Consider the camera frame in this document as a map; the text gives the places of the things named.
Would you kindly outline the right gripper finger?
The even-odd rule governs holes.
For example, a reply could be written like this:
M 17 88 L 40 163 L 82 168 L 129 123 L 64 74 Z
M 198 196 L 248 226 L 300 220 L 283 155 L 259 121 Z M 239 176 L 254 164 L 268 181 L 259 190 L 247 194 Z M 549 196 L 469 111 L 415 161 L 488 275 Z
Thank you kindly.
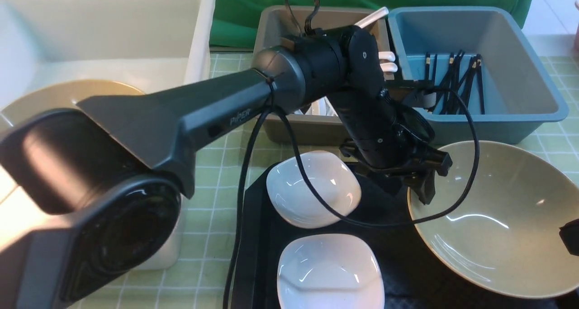
M 579 255 L 579 219 L 575 219 L 560 227 L 559 237 L 571 255 Z

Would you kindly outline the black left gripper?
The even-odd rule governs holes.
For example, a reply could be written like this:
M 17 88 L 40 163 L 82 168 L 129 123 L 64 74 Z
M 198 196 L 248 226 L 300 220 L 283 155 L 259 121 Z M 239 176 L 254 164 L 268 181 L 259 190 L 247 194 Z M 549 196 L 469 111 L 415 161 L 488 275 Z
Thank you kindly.
M 434 176 L 447 176 L 453 164 L 449 153 L 424 143 L 346 139 L 339 150 L 370 171 L 402 178 L 422 204 L 430 204 L 436 195 Z

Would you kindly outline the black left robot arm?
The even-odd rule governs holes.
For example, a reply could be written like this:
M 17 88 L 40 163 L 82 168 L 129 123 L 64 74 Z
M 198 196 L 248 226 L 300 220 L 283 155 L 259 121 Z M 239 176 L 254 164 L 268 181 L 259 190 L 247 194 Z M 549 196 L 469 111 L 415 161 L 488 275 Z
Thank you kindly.
M 327 97 L 371 171 L 414 178 L 423 203 L 451 157 L 387 92 L 378 44 L 358 26 L 306 29 L 252 67 L 138 96 L 92 96 L 1 136 L 15 185 L 1 202 L 1 307 L 60 309 L 139 266 L 168 240 L 195 190 L 196 153 L 252 118 Z

